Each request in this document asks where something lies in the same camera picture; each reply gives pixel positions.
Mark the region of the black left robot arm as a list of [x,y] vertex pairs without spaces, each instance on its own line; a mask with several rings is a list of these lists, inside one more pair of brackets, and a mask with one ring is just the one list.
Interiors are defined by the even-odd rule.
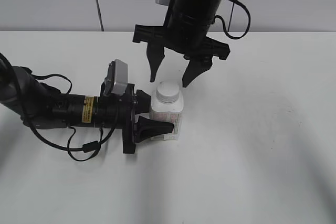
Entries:
[[[151,97],[128,82],[128,66],[110,62],[98,96],[62,93],[45,83],[29,68],[13,66],[1,56],[1,104],[17,113],[23,124],[47,145],[73,156],[83,152],[95,157],[114,130],[122,131],[123,152],[135,153],[137,144],[154,136],[171,133],[174,125],[144,117]],[[46,140],[40,130],[77,127],[98,128],[99,139],[72,148]]]

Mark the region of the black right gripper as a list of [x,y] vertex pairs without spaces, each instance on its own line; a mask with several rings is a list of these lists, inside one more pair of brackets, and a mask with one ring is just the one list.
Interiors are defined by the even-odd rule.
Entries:
[[206,36],[208,27],[190,23],[183,19],[171,3],[162,26],[135,25],[133,42],[147,43],[146,56],[150,66],[150,82],[154,82],[158,69],[165,57],[164,49],[180,53],[189,60],[183,74],[182,85],[186,88],[199,75],[212,67],[212,57],[226,60],[229,45]]

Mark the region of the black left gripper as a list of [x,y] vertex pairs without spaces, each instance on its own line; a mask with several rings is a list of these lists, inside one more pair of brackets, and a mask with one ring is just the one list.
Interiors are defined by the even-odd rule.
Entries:
[[[134,154],[136,144],[155,136],[172,133],[174,124],[171,122],[155,121],[140,116],[135,124],[135,113],[149,113],[150,107],[151,96],[143,90],[136,91],[135,99],[134,84],[128,84],[125,93],[121,96],[116,94],[108,97],[101,96],[98,100],[99,127],[110,131],[100,143],[105,143],[115,129],[121,129],[123,153]],[[136,125],[136,144],[134,143],[134,124]]]

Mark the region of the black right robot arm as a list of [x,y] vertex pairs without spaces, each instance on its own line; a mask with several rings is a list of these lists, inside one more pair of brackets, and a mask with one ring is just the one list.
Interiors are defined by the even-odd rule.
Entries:
[[213,57],[227,59],[229,45],[207,36],[220,3],[221,0],[169,0],[162,26],[135,26],[133,42],[147,44],[150,82],[155,81],[166,48],[189,61],[182,77],[185,88],[212,67]]

